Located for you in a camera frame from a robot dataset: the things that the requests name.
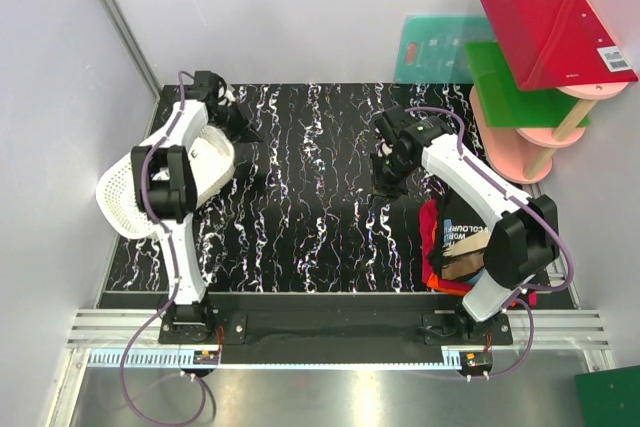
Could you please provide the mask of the orange t shirt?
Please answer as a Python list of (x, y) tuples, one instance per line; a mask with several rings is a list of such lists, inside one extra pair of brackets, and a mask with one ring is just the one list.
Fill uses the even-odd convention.
[(472, 289), (472, 285), (468, 283), (443, 280), (434, 272), (425, 274), (423, 281), (426, 286), (433, 291), (460, 297), (466, 295)]

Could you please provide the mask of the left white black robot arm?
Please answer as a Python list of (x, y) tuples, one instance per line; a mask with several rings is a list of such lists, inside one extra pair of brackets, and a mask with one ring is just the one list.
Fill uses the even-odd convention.
[(203, 343), (216, 333), (216, 319), (195, 252), (198, 189), (189, 151), (205, 127), (214, 129), (221, 145), (209, 172), (219, 191), (233, 176), (234, 145), (262, 138), (218, 74), (181, 71), (178, 91), (167, 123), (131, 149), (130, 161), (135, 203), (152, 223), (169, 281), (167, 302), (158, 310), (162, 327)]

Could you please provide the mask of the black t shirt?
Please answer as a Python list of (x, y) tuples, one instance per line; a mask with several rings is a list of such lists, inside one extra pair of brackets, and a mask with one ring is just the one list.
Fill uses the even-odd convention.
[(437, 226), (429, 254), (433, 272), (442, 281), (475, 285), (484, 271), (490, 231), (479, 214), (455, 191), (436, 202)]

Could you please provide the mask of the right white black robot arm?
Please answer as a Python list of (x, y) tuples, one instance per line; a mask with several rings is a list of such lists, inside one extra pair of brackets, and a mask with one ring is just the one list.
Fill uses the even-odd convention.
[(443, 329), (476, 343), (530, 280), (558, 258), (556, 204), (502, 179), (464, 146), (462, 131), (437, 116), (420, 120), (395, 106), (376, 114), (373, 124), (383, 143), (371, 156), (371, 209), (405, 195), (407, 177), (422, 168), (451, 187), (488, 229), (484, 269)]

